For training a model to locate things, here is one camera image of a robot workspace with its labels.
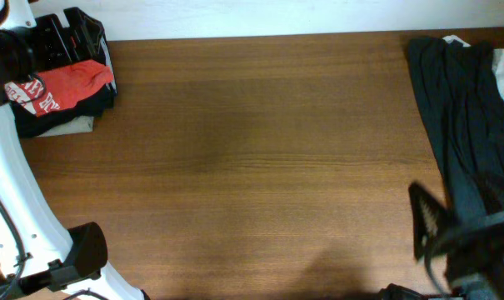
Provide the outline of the orange t-shirt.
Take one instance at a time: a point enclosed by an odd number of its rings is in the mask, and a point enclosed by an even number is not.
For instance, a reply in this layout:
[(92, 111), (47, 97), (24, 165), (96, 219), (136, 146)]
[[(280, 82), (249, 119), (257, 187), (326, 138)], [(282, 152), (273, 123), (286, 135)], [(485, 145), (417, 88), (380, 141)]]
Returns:
[(114, 80), (112, 69), (94, 60), (40, 72), (27, 82), (8, 82), (5, 92), (36, 117), (74, 108)]

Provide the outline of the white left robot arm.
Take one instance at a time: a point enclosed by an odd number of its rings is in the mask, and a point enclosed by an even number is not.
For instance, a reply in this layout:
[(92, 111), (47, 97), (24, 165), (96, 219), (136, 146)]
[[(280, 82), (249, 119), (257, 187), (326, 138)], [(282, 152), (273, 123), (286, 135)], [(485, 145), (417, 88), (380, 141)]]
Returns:
[(144, 299), (108, 259), (100, 226), (65, 228), (47, 204), (17, 135), (8, 83), (94, 58), (103, 25), (77, 7), (35, 17), (27, 1), (0, 2), (0, 299), (47, 289), (69, 299)]

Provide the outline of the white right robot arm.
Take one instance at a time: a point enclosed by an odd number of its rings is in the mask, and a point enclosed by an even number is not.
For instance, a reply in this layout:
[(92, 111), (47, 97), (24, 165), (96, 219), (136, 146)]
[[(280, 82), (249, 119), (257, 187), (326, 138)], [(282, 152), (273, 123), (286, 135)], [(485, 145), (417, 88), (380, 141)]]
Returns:
[(421, 184), (411, 184), (414, 256), (437, 294), (391, 283), (378, 299), (504, 299), (504, 179), (480, 177), (477, 186), (489, 214), (461, 222)]

